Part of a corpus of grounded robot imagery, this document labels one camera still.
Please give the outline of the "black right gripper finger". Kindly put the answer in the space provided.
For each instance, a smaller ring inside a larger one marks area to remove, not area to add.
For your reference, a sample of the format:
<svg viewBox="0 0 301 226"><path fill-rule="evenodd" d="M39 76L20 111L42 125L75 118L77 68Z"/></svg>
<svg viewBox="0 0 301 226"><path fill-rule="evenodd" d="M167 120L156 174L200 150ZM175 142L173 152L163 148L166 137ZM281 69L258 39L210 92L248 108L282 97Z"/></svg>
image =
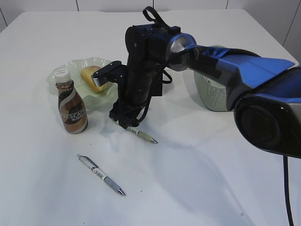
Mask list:
<svg viewBox="0 0 301 226"><path fill-rule="evenodd" d="M127 129L131 126L131 122L128 122L127 118L119 118L118 124L124 129Z"/></svg>

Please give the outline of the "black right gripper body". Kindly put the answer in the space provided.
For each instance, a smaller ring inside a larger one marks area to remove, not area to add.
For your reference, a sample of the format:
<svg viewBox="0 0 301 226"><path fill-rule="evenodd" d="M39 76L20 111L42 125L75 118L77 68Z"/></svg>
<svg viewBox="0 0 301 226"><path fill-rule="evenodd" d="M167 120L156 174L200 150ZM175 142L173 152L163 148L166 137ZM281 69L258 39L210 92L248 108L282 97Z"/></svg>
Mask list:
<svg viewBox="0 0 301 226"><path fill-rule="evenodd" d="M118 94L109 117L115 122L118 122L119 118L127 118L128 122L131 122L130 127L139 126L147 114L147 95L135 95L134 98L142 102L136 105L131 102L132 99L126 100L123 95Z"/></svg>

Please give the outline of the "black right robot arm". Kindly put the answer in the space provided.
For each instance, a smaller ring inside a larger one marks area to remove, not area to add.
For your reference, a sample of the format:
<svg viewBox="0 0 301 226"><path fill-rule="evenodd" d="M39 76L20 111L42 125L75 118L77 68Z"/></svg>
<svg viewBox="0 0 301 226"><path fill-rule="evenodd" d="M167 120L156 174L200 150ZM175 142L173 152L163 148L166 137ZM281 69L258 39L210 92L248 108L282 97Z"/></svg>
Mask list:
<svg viewBox="0 0 301 226"><path fill-rule="evenodd" d="M124 127L145 118L165 68L191 69L226 88L226 109L253 146L283 156L301 156L301 69L293 62L224 47L205 47L180 27L169 26L152 7L149 21L127 28L127 64L113 64L118 99L109 117Z"/></svg>

